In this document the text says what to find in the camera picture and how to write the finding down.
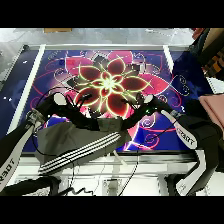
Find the cardboard box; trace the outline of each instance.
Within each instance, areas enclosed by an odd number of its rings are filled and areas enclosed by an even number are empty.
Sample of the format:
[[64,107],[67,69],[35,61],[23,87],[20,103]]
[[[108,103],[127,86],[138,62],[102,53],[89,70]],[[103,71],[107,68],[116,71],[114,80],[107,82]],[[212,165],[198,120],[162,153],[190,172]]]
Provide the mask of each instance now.
[[44,33],[71,32],[72,28],[44,28]]

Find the white stripe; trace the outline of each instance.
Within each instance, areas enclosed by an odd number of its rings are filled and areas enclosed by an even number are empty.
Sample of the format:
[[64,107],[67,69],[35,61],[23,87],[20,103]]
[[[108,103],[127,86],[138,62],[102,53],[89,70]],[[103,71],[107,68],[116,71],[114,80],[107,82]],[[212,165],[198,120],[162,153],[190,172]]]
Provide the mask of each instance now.
[[169,47],[167,45],[163,45],[163,50],[164,50],[164,54],[166,56],[166,60],[170,69],[170,73],[172,73],[174,63],[169,51]]
[[63,158],[61,157],[60,159],[58,159],[58,158],[55,158],[54,160],[51,160],[50,162],[50,164],[48,163],[45,163],[44,165],[42,165],[41,167],[40,167],[40,169],[42,169],[42,168],[45,168],[45,167],[49,167],[49,166],[51,166],[51,164],[54,164],[55,162],[57,163],[59,163],[59,162],[61,162],[61,161],[67,161],[68,159],[70,159],[70,158],[73,158],[75,155],[77,155],[77,154],[79,154],[80,152],[81,153],[83,153],[83,152],[85,152],[85,151],[88,151],[88,150],[90,150],[90,149],[92,149],[92,148],[94,148],[94,147],[98,147],[99,145],[101,145],[101,144],[104,144],[105,142],[107,142],[107,141],[110,141],[111,139],[113,139],[114,137],[117,137],[117,136],[120,136],[119,134],[114,134],[113,136],[110,136],[110,137],[108,137],[108,138],[106,138],[105,139],[105,137],[104,137],[104,139],[101,139],[101,141],[100,142],[98,142],[97,144],[91,144],[88,148],[87,147],[82,147],[82,148],[80,148],[80,149],[78,149],[78,150],[74,150],[74,152],[72,152],[72,154],[71,155],[68,155],[69,153],[67,153],[67,154],[64,154],[63,155]]
[[33,81],[35,79],[35,76],[37,74],[37,71],[38,71],[38,68],[39,68],[39,65],[40,65],[40,62],[41,62],[41,58],[44,54],[44,49],[45,49],[45,45],[46,44],[42,44],[40,45],[40,49],[39,49],[39,52],[35,58],[35,61],[34,61],[34,64],[33,64],[33,68],[30,72],[30,75],[29,75],[29,78],[26,82],[26,85],[25,85],[25,88],[23,90],[23,93],[22,93],[22,96],[20,98],[20,101],[19,101],[19,104],[16,108],[16,111],[13,115],[13,119],[11,121],[11,124],[9,126],[9,129],[8,129],[8,132],[7,134],[9,134],[10,132],[12,132],[17,126],[18,126],[18,123],[19,123],[19,119],[22,115],[22,112],[23,112],[23,108],[26,104],[26,101],[27,101],[27,98],[29,96],[29,93],[30,93],[30,90],[31,90],[31,87],[32,87],[32,84],[33,84]]
[[46,166],[46,165],[48,165],[48,164],[51,164],[53,161],[57,161],[57,160],[60,160],[60,159],[62,159],[62,158],[64,158],[64,157],[67,157],[67,156],[69,156],[69,155],[76,154],[77,152],[79,152],[79,151],[81,151],[81,150],[83,150],[83,149],[85,149],[85,148],[88,148],[89,146],[91,146],[91,145],[93,145],[93,144],[95,144],[95,143],[101,142],[101,141],[103,141],[104,139],[106,139],[106,138],[108,138],[108,137],[111,137],[111,136],[113,136],[113,135],[117,135],[117,134],[119,134],[119,133],[118,133],[118,132],[114,132],[114,133],[111,133],[111,134],[109,134],[109,135],[106,135],[105,137],[100,138],[100,139],[98,139],[98,140],[96,140],[96,141],[94,141],[94,142],[91,142],[91,143],[89,143],[88,145],[83,146],[82,148],[79,148],[79,149],[77,149],[77,150],[74,150],[74,151],[72,151],[72,152],[69,152],[69,153],[67,153],[67,154],[64,154],[64,155],[62,155],[62,156],[59,156],[59,157],[55,158],[54,160],[51,160],[51,161],[45,163],[44,166]]
[[86,156],[86,155],[88,155],[88,154],[90,154],[90,153],[92,153],[92,152],[95,152],[95,151],[97,151],[97,150],[99,150],[99,149],[101,149],[101,148],[106,147],[107,145],[109,145],[109,144],[111,144],[111,143],[117,141],[120,137],[121,137],[121,136],[118,136],[118,137],[116,137],[115,139],[113,139],[113,141],[108,142],[108,143],[106,143],[105,145],[101,145],[100,147],[98,147],[98,148],[96,148],[96,149],[93,149],[93,150],[88,151],[88,152],[86,152],[86,153],[84,153],[84,154],[81,154],[81,155],[79,155],[79,156],[77,156],[77,157],[71,159],[71,161],[65,161],[64,163],[62,163],[62,164],[60,164],[60,165],[58,165],[58,166],[56,166],[56,167],[52,167],[52,168],[48,169],[47,171],[45,170],[45,171],[42,171],[42,172],[40,172],[40,171],[38,171],[38,172],[39,172],[39,174],[44,174],[44,173],[48,173],[48,172],[50,172],[50,171],[52,171],[52,170],[56,170],[56,169],[58,169],[58,168],[60,168],[60,167],[62,167],[62,166],[67,165],[67,164],[70,163],[70,162],[73,162],[74,160],[77,160],[79,157]]

